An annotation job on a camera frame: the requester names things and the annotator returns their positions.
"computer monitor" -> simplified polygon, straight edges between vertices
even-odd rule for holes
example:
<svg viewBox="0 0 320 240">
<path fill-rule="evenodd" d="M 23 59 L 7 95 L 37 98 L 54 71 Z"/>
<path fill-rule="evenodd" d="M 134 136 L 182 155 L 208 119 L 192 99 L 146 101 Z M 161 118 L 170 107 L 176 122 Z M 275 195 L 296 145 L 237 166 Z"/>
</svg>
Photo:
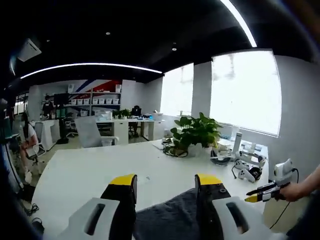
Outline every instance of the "computer monitor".
<svg viewBox="0 0 320 240">
<path fill-rule="evenodd" d="M 60 93 L 55 94 L 53 97 L 54 105 L 66 105 L 69 103 L 69 95 L 68 93 Z"/>
</svg>

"ceiling light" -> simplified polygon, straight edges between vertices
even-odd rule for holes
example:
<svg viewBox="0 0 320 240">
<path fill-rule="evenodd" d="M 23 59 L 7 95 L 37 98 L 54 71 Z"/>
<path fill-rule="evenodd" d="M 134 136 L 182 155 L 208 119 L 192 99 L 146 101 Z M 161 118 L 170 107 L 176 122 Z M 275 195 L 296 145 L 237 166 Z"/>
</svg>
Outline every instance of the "ceiling light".
<svg viewBox="0 0 320 240">
<path fill-rule="evenodd" d="M 241 26 L 242 30 L 244 31 L 246 37 L 248 38 L 249 42 L 251 43 L 251 46 L 253 48 L 256 48 L 257 44 L 256 44 L 256 41 L 254 39 L 254 36 L 250 32 L 250 29 L 249 29 L 248 25 L 246 24 L 245 20 L 243 19 L 241 14 L 238 12 L 238 10 L 235 8 L 235 6 L 230 2 L 230 0 L 220 0 L 220 1 L 226 6 L 226 8 L 232 13 L 234 18 L 238 21 L 238 23 L 240 24 L 240 26 Z"/>
<path fill-rule="evenodd" d="M 75 67 L 75 66 L 113 66 L 113 67 L 129 68 L 129 69 L 139 69 L 139 70 L 149 71 L 149 72 L 153 72 L 153 73 L 157 73 L 157 74 L 162 74 L 162 71 L 157 71 L 157 70 L 153 70 L 153 69 L 149 69 L 149 68 L 145 68 L 145 67 L 140 67 L 140 66 L 131 66 L 131 65 L 115 64 L 115 63 L 101 63 L 101 62 L 84 62 L 84 63 L 71 63 L 71 64 L 64 64 L 64 65 L 47 67 L 44 69 L 40 69 L 40 70 L 31 72 L 31 73 L 28 73 L 28 74 L 20 77 L 20 79 L 24 79 L 24 78 L 29 77 L 31 75 L 38 74 L 38 73 L 48 71 L 51 69 L 60 69 L 60 68 Z"/>
</svg>

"gray cloth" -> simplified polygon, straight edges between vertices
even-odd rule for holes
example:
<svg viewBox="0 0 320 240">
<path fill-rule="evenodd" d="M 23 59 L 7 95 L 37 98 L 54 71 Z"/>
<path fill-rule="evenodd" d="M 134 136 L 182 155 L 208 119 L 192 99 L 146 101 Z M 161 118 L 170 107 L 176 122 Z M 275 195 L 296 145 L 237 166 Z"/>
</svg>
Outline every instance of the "gray cloth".
<svg viewBox="0 0 320 240">
<path fill-rule="evenodd" d="M 136 213 L 136 240 L 198 240 L 197 192 L 190 189 L 171 200 Z"/>
</svg>

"white controller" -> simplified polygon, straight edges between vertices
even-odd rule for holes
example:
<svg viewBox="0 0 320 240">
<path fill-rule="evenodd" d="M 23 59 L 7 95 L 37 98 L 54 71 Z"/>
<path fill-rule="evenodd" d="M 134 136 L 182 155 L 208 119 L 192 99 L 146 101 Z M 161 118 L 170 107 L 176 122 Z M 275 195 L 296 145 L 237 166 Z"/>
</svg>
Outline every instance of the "white controller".
<svg viewBox="0 0 320 240">
<path fill-rule="evenodd" d="M 247 170 L 247 169 L 242 169 L 239 173 L 238 173 L 238 178 L 239 179 L 248 179 L 249 182 L 254 183 L 256 181 L 255 177 L 252 176 L 252 174 Z"/>
<path fill-rule="evenodd" d="M 241 161 L 240 159 L 238 159 L 237 161 L 235 161 L 234 167 L 235 167 L 236 169 L 240 169 L 240 170 L 242 170 L 242 169 L 247 169 L 247 170 L 249 170 L 249 168 L 250 168 L 247 163 Z"/>
</svg>

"window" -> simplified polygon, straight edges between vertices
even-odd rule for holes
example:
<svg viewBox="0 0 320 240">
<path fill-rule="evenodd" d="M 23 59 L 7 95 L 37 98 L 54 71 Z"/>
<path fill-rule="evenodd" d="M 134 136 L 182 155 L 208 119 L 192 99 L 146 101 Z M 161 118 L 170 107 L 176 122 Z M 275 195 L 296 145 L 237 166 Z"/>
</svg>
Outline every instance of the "window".
<svg viewBox="0 0 320 240">
<path fill-rule="evenodd" d="M 212 58 L 210 117 L 278 136 L 281 86 L 272 51 L 236 52 Z"/>
<path fill-rule="evenodd" d="M 194 64 L 167 72 L 162 80 L 160 112 L 169 116 L 191 115 Z"/>
</svg>

